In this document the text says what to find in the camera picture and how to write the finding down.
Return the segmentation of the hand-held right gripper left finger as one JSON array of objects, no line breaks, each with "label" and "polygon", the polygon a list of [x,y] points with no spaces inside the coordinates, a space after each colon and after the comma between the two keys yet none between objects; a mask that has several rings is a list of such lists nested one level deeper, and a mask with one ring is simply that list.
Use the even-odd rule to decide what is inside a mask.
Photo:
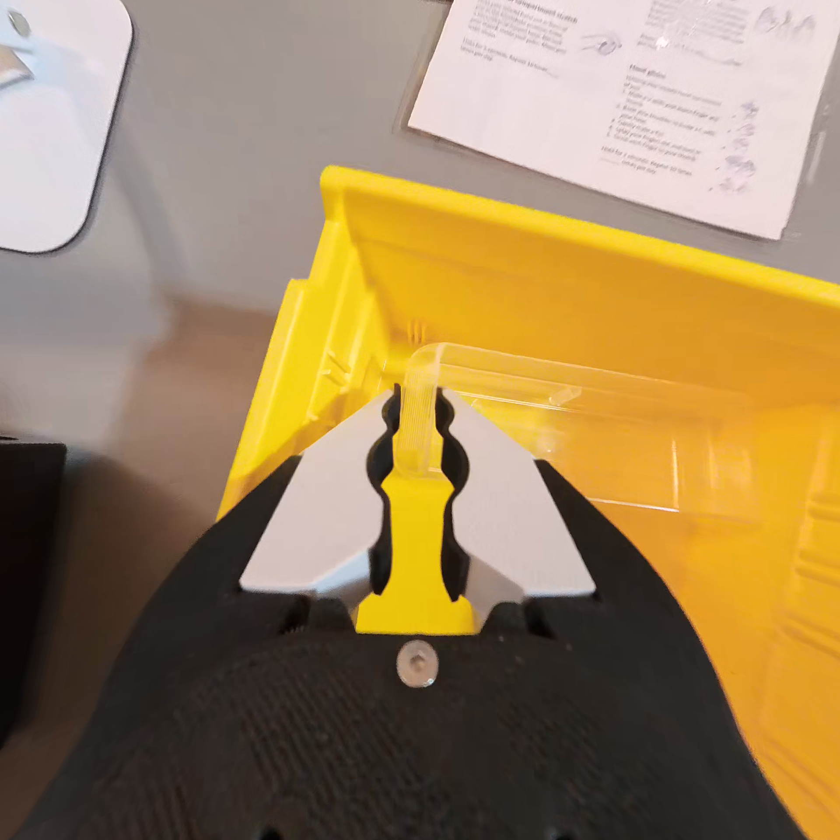
[{"label": "hand-held right gripper left finger", "polygon": [[400,387],[378,395],[284,466],[290,477],[239,578],[243,591],[362,601],[392,570]]}]

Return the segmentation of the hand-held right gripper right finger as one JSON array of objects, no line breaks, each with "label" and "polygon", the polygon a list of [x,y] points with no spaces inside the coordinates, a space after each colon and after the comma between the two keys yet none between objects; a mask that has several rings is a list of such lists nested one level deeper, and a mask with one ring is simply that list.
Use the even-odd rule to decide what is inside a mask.
[{"label": "hand-held right gripper right finger", "polygon": [[441,569],[447,594],[485,621],[501,603],[589,596],[585,566],[541,468],[548,467],[448,388],[436,395],[444,509]]}]

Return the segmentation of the clear plastic drawer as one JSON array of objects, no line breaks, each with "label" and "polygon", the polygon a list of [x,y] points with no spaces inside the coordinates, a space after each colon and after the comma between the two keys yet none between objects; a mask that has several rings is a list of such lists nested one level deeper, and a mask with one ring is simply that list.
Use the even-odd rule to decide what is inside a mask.
[{"label": "clear plastic drawer", "polygon": [[456,343],[406,364],[395,466],[440,470],[438,393],[450,391],[551,463],[590,500],[752,522],[753,404],[747,396]]}]

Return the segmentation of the yellow storage bin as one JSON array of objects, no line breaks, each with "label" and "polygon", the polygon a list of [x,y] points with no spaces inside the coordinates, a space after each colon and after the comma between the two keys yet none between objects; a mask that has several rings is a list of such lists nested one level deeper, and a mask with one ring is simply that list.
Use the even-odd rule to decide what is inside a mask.
[{"label": "yellow storage bin", "polygon": [[428,344],[747,396],[756,521],[594,504],[686,609],[793,817],[838,838],[838,287],[337,166],[320,188],[218,516]]}]

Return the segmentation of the black drawer cabinet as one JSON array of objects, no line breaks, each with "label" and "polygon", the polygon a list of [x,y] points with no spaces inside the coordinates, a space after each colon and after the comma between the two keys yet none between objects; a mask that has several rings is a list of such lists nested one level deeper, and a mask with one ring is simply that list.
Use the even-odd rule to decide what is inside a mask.
[{"label": "black drawer cabinet", "polygon": [[1,436],[1,744],[24,703],[67,459],[61,443]]}]

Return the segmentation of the grey desk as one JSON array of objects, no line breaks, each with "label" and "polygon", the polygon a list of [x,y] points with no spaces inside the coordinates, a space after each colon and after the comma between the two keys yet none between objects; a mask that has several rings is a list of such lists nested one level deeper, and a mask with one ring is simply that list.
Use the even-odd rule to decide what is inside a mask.
[{"label": "grey desk", "polygon": [[838,70],[789,226],[750,241],[403,129],[447,6],[125,2],[133,48],[80,238],[2,253],[2,430],[69,448],[2,838],[73,749],[135,618],[216,517],[328,165],[838,283]]}]

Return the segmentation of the white desk stand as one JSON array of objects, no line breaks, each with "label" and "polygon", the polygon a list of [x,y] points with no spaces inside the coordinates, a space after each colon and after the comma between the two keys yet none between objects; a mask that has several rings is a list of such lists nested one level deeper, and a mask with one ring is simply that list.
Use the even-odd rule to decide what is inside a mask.
[{"label": "white desk stand", "polygon": [[1,2],[1,248],[66,246],[89,216],[133,42],[120,1]]}]

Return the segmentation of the printed paper sheet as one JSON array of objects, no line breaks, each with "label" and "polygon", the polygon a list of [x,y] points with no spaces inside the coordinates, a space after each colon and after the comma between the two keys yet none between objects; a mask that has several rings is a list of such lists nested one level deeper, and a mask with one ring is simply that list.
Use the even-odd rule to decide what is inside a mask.
[{"label": "printed paper sheet", "polygon": [[457,1],[406,126],[779,240],[838,27],[834,1]]}]

